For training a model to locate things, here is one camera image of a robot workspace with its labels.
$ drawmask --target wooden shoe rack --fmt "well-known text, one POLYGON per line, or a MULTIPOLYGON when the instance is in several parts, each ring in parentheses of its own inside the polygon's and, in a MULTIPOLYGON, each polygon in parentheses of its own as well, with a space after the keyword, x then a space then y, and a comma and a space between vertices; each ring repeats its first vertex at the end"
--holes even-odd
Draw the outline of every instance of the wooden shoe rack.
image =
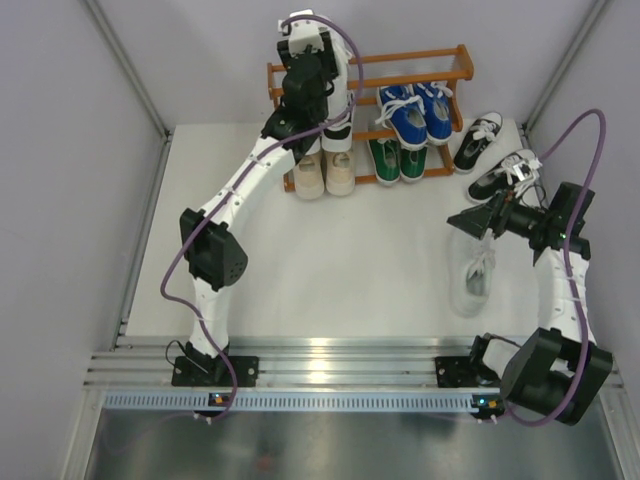
MULTIPOLYGON (((458 101, 456 96, 456 87, 458 80, 471 80, 473 78, 473 62, 467 51, 467 47, 464 45, 458 45, 455 48, 445 48, 441 50, 424 50, 420 52, 406 52, 406 53, 392 53, 388 55, 371 55, 362 57, 362 63, 383 63, 383 62, 397 62, 401 60, 417 60, 422 58, 433 57, 454 57, 452 63, 452 69, 449 71, 418 73, 412 75, 399 75, 393 77, 378 77, 378 78, 366 78, 364 79, 364 88, 378 88, 387 85, 408 85, 411 83, 421 82, 438 82, 446 81, 447 87, 453 91, 453 97, 449 99, 449 109, 451 112, 451 121, 453 124, 453 130, 459 132, 462 130, 462 116, 460 115, 460 109, 458 108, 458 101)), ((355 64, 355 59, 351 59, 351 64, 355 64)), ((282 96, 282 88, 276 86, 275 74, 285 71, 283 65, 267 64, 267 86, 269 90, 269 98, 273 101, 274 108, 278 106, 278 98, 282 96)), ((358 85, 357 80, 351 80, 348 83, 350 89, 355 89, 358 85)), ((363 97, 358 100, 358 105, 373 105, 376 106, 375 97, 363 97)), ((395 137, 393 130, 378 130, 372 132, 354 132, 353 140, 372 140, 378 138, 390 138, 395 137)), ((438 147, 440 157, 442 158, 442 167, 428 168, 424 172, 425 177, 436 177, 451 175, 453 173, 453 159, 448 145, 438 147)), ((356 184, 362 183, 375 183, 375 175, 361 175, 356 176, 356 184)), ((290 178, 290 173, 284 176, 284 190, 286 192, 295 191, 293 180, 290 178)))

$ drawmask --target shoelace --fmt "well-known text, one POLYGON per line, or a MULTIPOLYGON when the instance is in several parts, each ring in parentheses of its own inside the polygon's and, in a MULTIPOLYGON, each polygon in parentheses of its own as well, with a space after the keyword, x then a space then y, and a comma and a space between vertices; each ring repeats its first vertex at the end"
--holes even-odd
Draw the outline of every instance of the shoelace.
POLYGON ((469 276, 475 273, 483 275, 489 268, 496 266, 496 252, 491 248, 491 236, 489 233, 480 240, 474 247, 473 256, 475 261, 469 268, 469 276))
MULTIPOLYGON (((416 85, 417 85, 417 87, 419 89, 424 90, 424 93, 426 93, 427 96, 433 98, 433 92, 431 90, 429 90, 427 87, 425 87, 422 83, 418 83, 416 85)), ((443 96, 449 97, 449 98, 453 97, 453 90, 451 90, 446 85, 443 85, 443 84, 438 83, 438 82, 431 82, 429 85, 432 88, 435 88, 436 90, 438 90, 436 98, 442 98, 443 96)))
POLYGON ((514 193, 516 198, 519 198, 527 188, 540 178, 540 173, 538 173, 540 167, 542 167, 542 163, 537 158, 526 160, 518 155, 509 155, 502 161, 500 168, 495 173, 496 175, 506 173, 507 183, 515 185, 514 193), (525 165, 528 171, 523 171, 522 166, 525 165))
POLYGON ((482 140, 483 138, 489 142, 493 142, 496 139, 496 134, 493 131, 496 129, 496 124, 493 122, 486 122, 480 120, 479 125, 473 125, 469 130, 473 132, 474 140, 482 140))
POLYGON ((380 118, 378 118, 375 122, 377 125, 380 125, 381 123, 384 123, 385 120, 391 118, 398 109, 406 107, 407 105, 411 105, 412 103, 416 103, 418 105, 418 109, 420 110, 420 114, 424 115, 424 103, 422 103, 422 97, 420 97, 419 95, 414 95, 413 97, 409 97, 405 100, 400 100, 399 98, 393 97, 389 92, 387 92, 387 94, 391 98, 393 98, 393 100, 389 100, 382 106, 380 118))

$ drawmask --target sneaker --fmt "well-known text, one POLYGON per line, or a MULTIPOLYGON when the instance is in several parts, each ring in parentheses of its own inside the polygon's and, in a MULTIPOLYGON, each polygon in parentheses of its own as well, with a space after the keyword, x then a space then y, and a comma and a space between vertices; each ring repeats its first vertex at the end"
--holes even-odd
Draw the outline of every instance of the sneaker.
POLYGON ((491 170, 473 182, 467 194, 473 203, 484 203, 497 192, 513 189, 516 198, 540 178, 542 166, 536 154, 528 148, 517 150, 500 160, 491 170))
POLYGON ((400 176, 407 183, 414 183, 424 176, 424 166, 427 160, 427 147, 417 152, 400 149, 400 176))
POLYGON ((427 124, 421 97, 412 95, 404 85, 396 85, 378 88, 376 101, 381 113, 375 123, 393 128, 404 148, 416 151, 427 144, 427 124))
POLYGON ((453 229, 449 241, 450 300, 453 310, 463 317, 480 313, 489 299, 495 252, 491 232, 477 240, 462 230, 453 229))
POLYGON ((327 161, 327 191, 342 197, 353 192, 356 186, 353 151, 324 152, 327 161))
POLYGON ((411 92, 419 95, 424 103, 424 119, 427 123, 427 141, 431 145, 444 145, 451 138, 451 113, 449 98, 453 91, 438 82, 416 83, 411 92))
POLYGON ((393 138, 380 138, 367 142, 376 178, 381 185, 390 187, 400 179, 400 145, 393 138))
POLYGON ((501 130, 502 115, 498 112, 487 113, 473 122, 453 159, 456 171, 470 173, 482 152, 496 141, 501 130))
POLYGON ((324 192, 322 181, 322 150, 306 155, 293 167, 293 183, 296 194, 303 200, 315 200, 324 192))

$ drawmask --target floor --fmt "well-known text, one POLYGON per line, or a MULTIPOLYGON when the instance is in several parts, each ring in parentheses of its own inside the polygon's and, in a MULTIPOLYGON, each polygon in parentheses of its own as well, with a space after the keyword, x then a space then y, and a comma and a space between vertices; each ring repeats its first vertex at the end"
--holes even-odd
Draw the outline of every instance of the floor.
MULTIPOLYGON (((471 121, 465 121, 465 128, 471 121)), ((178 219, 208 201, 251 150, 261 124, 181 125, 176 129, 142 271, 126 327, 128 336, 188 335, 188 310, 163 300, 160 280, 180 247, 178 219)), ((455 152, 462 140, 451 141, 455 152)), ((466 186, 521 148, 514 121, 470 175, 427 178, 413 185, 357 186, 345 198, 304 202, 278 182, 239 241, 249 256, 234 286, 229 333, 234 336, 388 337, 529 336, 537 327, 537 286, 524 239, 495 243, 492 295, 473 319, 448 300, 445 220, 469 207, 466 186)), ((362 143, 358 172, 371 171, 362 143)), ((440 162, 436 151, 429 156, 440 162)), ((535 202, 533 191, 526 200, 535 202)), ((181 262, 169 290, 191 298, 181 262)))
POLYGON ((602 407, 575 427, 392 413, 236 413, 211 427, 190 415, 103 412, 87 478, 621 479, 602 407), (122 448, 142 432, 130 448, 122 448))

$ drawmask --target gray floor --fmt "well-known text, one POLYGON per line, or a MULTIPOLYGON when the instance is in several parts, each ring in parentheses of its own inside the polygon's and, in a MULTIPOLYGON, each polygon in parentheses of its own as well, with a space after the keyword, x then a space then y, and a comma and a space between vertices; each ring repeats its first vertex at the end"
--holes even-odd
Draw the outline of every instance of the gray floor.
POLYGON ((208 426, 166 413, 103 413, 91 479, 620 478, 600 405, 575 427, 524 428, 424 414, 237 413, 208 426))

